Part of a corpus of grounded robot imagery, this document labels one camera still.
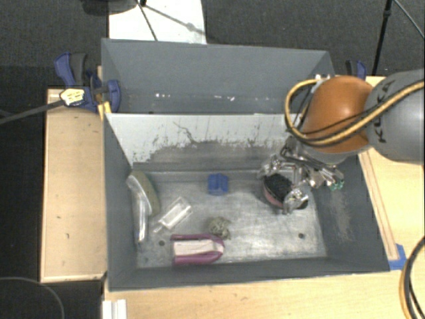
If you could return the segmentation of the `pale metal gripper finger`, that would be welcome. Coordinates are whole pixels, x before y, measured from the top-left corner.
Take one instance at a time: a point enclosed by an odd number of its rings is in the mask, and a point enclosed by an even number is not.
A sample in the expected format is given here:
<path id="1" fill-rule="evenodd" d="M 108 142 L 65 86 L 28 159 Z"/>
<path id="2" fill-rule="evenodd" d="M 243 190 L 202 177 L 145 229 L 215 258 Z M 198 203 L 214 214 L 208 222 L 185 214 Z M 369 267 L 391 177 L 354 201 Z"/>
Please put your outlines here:
<path id="1" fill-rule="evenodd" d="M 277 155 L 271 155 L 268 159 L 262 162 L 260 170 L 258 171 L 258 179 L 265 177 L 272 177 L 274 175 L 285 174 L 286 161 Z"/>
<path id="2" fill-rule="evenodd" d="M 290 214 L 295 210 L 302 210 L 308 206 L 309 203 L 309 187 L 306 185 L 299 185 L 294 188 L 285 196 L 283 202 L 283 214 Z"/>

